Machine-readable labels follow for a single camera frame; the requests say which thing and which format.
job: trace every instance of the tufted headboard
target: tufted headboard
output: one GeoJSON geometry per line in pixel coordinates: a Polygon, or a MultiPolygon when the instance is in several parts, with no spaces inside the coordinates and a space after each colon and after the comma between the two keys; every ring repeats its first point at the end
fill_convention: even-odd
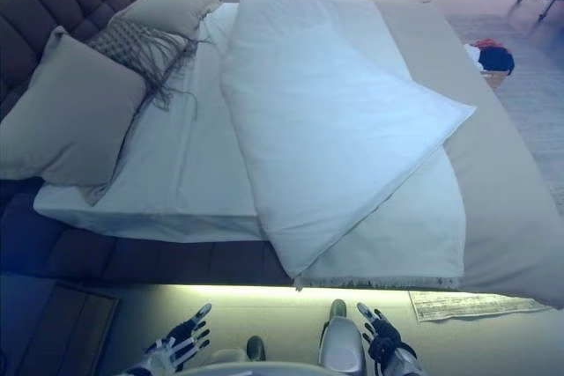
{"type": "Polygon", "coordinates": [[[84,41],[135,0],[0,0],[0,120],[27,88],[49,34],[84,41]]]}

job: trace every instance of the floor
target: floor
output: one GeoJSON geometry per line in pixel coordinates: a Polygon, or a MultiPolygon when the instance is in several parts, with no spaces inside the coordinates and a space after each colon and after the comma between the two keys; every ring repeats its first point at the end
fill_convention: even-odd
{"type": "MultiPolygon", "coordinates": [[[[406,291],[362,291],[220,286],[129,286],[106,288],[122,299],[98,376],[136,363],[141,351],[203,304],[211,344],[190,360],[201,365],[220,349],[245,348],[252,335],[264,339],[267,358],[317,364],[318,346],[330,304],[342,298],[348,316],[362,328],[362,301],[378,307],[419,354],[429,375],[556,375],[564,368],[564,310],[418,323],[406,291]],[[529,351],[534,349],[533,356],[529,351]]],[[[374,376],[374,367],[368,367],[374,376]]]]}

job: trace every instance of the beige bedspread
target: beige bedspread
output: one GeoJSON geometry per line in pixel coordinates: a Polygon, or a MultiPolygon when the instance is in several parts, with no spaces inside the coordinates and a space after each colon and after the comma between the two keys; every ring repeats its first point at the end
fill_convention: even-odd
{"type": "Polygon", "coordinates": [[[378,7],[412,78],[478,107],[445,144],[466,209],[461,290],[564,307],[564,224],[505,110],[433,6],[378,7]]]}

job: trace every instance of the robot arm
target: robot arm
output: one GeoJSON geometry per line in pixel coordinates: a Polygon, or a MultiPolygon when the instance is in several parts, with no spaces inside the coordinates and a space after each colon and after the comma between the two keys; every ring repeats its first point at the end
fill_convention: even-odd
{"type": "Polygon", "coordinates": [[[196,332],[205,326],[205,321],[201,320],[211,309],[211,304],[200,308],[191,319],[151,345],[140,363],[119,376],[170,376],[182,370],[185,362],[210,344],[205,339],[210,334],[209,329],[198,334],[196,332]]]}
{"type": "Polygon", "coordinates": [[[370,344],[368,354],[375,361],[375,372],[382,376],[427,376],[417,361],[412,347],[402,342],[401,335],[386,319],[382,312],[375,309],[375,315],[364,304],[357,305],[360,313],[368,320],[365,328],[368,334],[362,337],[370,344]]]}

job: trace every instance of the paper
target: paper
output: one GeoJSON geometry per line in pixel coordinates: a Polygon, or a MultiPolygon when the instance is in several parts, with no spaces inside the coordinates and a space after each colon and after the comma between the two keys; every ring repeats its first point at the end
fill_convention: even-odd
{"type": "Polygon", "coordinates": [[[535,312],[550,308],[534,299],[466,292],[410,291],[418,321],[441,321],[451,317],[487,316],[515,312],[535,312]]]}

